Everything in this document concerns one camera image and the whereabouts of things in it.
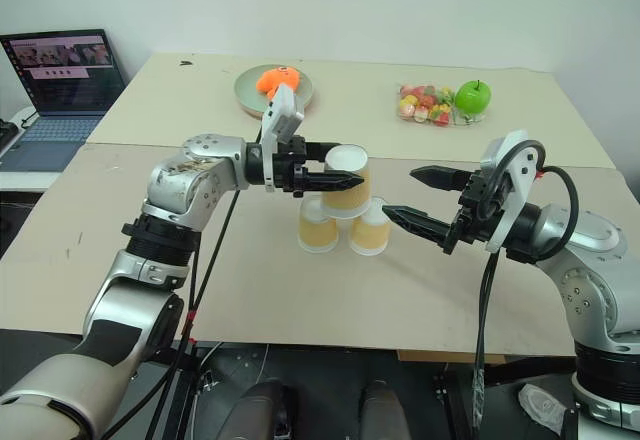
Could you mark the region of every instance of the laptop keyboard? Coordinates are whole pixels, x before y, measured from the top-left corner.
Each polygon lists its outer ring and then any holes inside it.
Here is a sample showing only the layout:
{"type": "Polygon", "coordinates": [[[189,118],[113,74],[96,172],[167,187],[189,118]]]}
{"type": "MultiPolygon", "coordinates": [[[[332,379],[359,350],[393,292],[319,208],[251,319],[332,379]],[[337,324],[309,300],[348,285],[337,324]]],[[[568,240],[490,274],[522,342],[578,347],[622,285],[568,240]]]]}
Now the laptop keyboard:
{"type": "Polygon", "coordinates": [[[46,118],[34,123],[20,138],[23,142],[84,142],[100,118],[46,118]]]}

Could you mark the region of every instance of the white wall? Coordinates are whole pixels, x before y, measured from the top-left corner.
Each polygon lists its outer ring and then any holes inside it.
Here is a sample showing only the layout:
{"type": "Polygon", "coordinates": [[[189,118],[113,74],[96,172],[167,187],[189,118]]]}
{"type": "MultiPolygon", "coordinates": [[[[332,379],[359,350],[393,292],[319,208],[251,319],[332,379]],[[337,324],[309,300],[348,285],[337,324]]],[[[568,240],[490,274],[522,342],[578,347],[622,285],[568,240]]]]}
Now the white wall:
{"type": "MultiPolygon", "coordinates": [[[[156,50],[552,71],[640,195],[640,0],[0,0],[2,32],[87,27],[128,76],[156,50]]],[[[27,102],[2,56],[0,114],[27,102]]]]}

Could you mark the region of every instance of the laptop screen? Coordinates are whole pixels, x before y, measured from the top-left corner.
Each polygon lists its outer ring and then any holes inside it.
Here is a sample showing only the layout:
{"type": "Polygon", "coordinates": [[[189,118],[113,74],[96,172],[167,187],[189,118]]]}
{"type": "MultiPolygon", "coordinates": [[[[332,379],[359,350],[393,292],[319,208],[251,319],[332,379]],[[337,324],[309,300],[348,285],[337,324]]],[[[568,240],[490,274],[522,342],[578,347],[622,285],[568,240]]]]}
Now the laptop screen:
{"type": "Polygon", "coordinates": [[[104,112],[124,90],[103,30],[0,36],[38,112],[104,112]]]}

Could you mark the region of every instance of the paper cup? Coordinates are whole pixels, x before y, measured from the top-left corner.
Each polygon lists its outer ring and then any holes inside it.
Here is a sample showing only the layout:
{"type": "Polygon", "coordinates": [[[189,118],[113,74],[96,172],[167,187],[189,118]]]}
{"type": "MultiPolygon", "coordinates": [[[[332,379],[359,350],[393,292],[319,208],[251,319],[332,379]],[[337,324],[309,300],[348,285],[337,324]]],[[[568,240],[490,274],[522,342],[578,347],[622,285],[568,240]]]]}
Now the paper cup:
{"type": "Polygon", "coordinates": [[[371,203],[369,157],[358,145],[338,145],[327,153],[325,170],[346,170],[360,175],[364,182],[349,190],[324,192],[322,206],[325,214],[333,218],[355,218],[362,215],[371,203]]]}
{"type": "Polygon", "coordinates": [[[298,243],[310,253],[326,253],[338,243],[338,226],[322,209],[320,195],[304,197],[300,205],[298,243]]]}
{"type": "Polygon", "coordinates": [[[360,255],[378,255],[389,243],[391,220],[382,211],[386,202],[380,197],[373,197],[369,209],[356,218],[349,232],[349,246],[360,255]]]}

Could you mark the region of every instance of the plastic bag of candy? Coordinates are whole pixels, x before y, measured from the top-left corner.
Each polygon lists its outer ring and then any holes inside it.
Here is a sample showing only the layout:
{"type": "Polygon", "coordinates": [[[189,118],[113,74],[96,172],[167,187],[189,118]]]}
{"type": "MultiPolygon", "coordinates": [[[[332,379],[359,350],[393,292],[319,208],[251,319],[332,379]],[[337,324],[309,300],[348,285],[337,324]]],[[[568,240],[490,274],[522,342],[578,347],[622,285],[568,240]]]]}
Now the plastic bag of candy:
{"type": "Polygon", "coordinates": [[[433,84],[402,85],[398,90],[396,112],[403,120],[439,127],[471,125],[484,118],[456,107],[456,92],[452,88],[433,84]]]}

